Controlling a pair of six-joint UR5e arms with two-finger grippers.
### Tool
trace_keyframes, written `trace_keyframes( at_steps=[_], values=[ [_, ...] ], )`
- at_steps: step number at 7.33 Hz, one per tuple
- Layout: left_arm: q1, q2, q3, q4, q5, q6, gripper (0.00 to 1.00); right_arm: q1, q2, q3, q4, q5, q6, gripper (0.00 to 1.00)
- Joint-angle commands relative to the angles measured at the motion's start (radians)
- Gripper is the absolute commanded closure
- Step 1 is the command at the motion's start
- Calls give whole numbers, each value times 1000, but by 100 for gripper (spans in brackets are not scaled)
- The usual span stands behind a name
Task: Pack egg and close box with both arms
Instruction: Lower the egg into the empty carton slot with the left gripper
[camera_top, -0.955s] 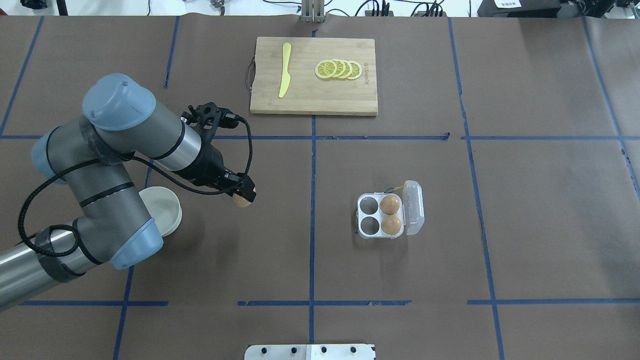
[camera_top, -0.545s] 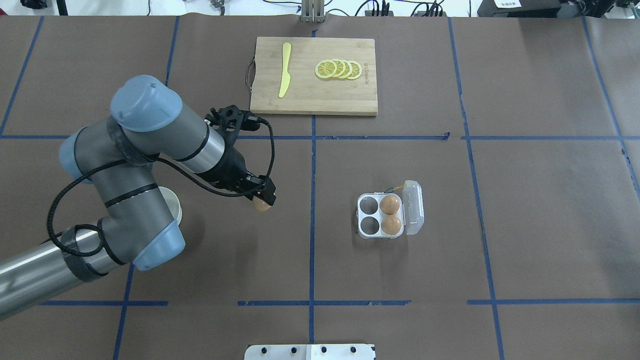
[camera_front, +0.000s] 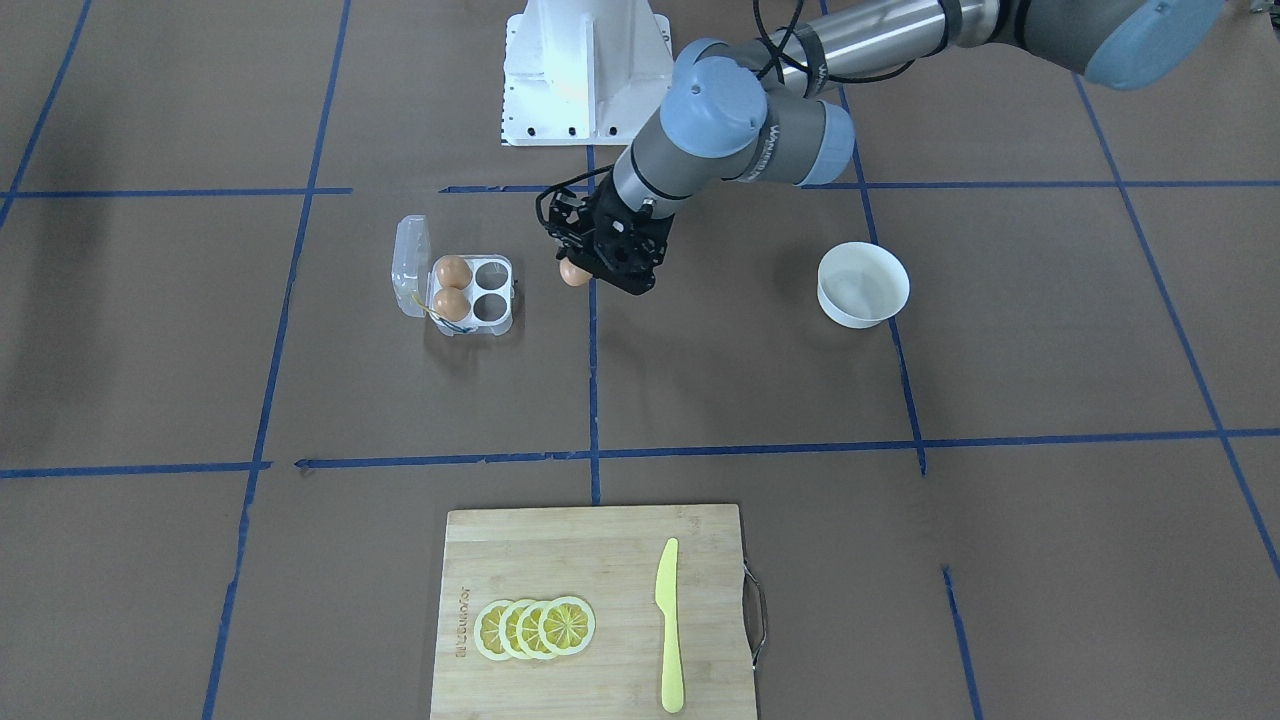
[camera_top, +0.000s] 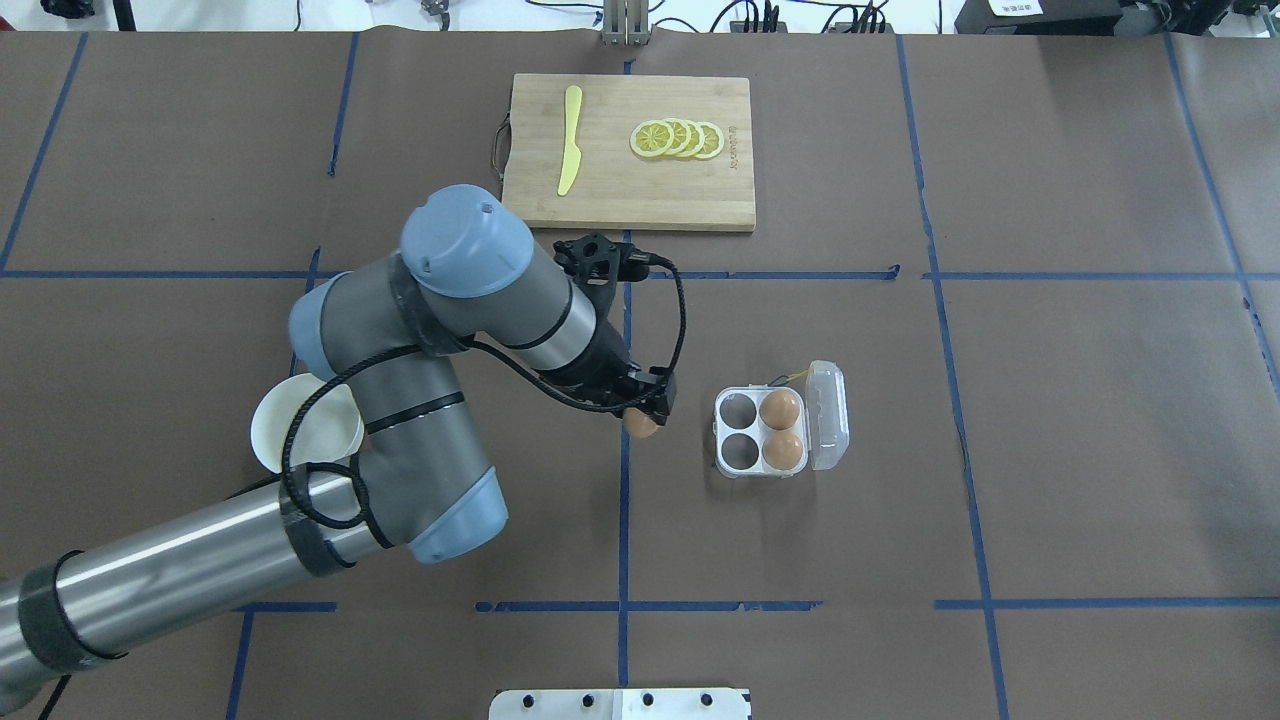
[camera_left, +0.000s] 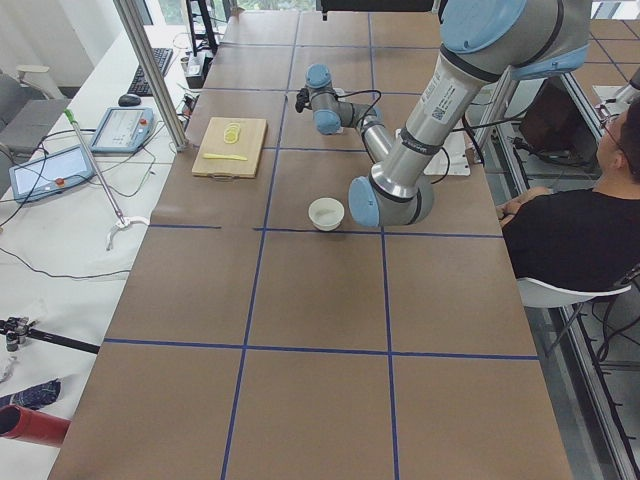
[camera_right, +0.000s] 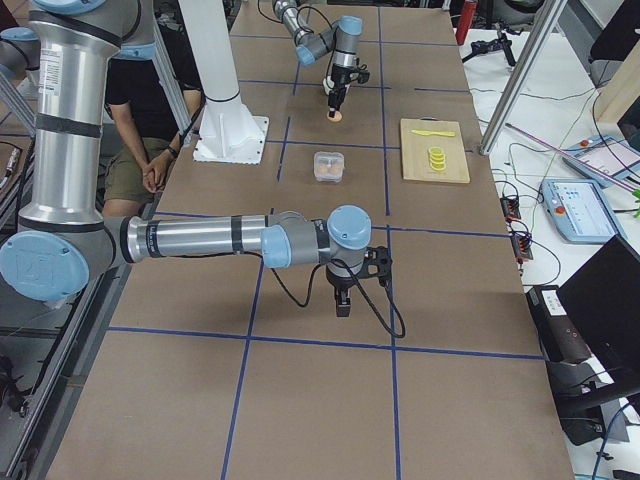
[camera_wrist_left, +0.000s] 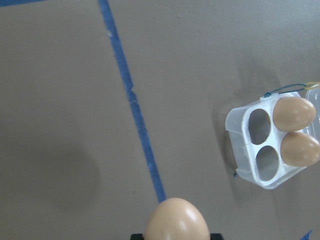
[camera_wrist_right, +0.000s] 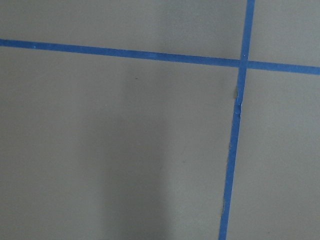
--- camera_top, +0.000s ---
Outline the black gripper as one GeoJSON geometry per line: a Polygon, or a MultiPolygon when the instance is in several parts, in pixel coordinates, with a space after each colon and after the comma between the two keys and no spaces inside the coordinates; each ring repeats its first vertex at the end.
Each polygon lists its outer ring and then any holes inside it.
{"type": "Polygon", "coordinates": [[[585,350],[570,364],[545,372],[545,383],[575,402],[612,407],[627,427],[666,427],[677,397],[673,370],[636,370],[618,331],[596,324],[585,350]]]}

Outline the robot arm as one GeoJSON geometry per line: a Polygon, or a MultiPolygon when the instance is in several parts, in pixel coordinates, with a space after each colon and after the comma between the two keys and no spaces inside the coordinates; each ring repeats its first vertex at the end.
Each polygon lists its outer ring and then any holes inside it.
{"type": "Polygon", "coordinates": [[[493,539],[508,511],[454,355],[481,351],[567,407],[664,425],[675,366],[640,368],[609,320],[617,284],[654,266],[678,274],[603,234],[548,252],[475,184],[431,193],[396,252],[292,307],[291,346],[321,386],[291,418],[275,474],[3,584],[3,712],[379,550],[436,564],[493,539]]]}

